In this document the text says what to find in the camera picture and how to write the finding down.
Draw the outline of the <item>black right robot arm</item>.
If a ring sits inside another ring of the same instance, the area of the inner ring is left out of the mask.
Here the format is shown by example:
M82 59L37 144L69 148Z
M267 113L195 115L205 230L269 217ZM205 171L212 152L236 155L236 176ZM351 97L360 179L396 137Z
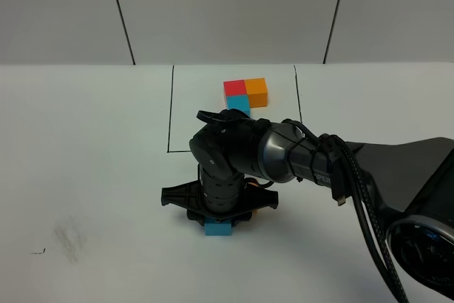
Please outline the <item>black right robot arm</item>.
M275 183L309 180L338 205L353 200L372 260L398 302L407 296L397 274L453 297L453 141L399 145L346 142L314 135L291 119L273 123L237 109L200 111L189 142L195 181L162 189L163 205L184 208L201 225L239 224L276 208Z

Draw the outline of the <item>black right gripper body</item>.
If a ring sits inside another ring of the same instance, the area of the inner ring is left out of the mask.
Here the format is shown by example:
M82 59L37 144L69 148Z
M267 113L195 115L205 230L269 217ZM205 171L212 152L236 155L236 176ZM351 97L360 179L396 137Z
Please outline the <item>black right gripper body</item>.
M245 180L254 179L236 172L220 180L198 167L198 179L174 187L162 188L161 204L174 204L186 210L217 221L231 220L235 216L253 213L279 204L278 193L269 190L271 182L259 187L248 185Z

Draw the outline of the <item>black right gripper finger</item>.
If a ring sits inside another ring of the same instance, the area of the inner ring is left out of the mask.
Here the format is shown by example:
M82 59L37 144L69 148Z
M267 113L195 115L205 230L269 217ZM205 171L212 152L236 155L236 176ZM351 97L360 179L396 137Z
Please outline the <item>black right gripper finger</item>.
M235 216L231 219L231 226L235 227L238 224L241 224L243 222L248 222L250 220L251 220L251 213L241 214L241 215Z
M196 212L187 210L187 218L190 221L195 221L197 222L200 226L203 226L205 224L205 216L198 214Z

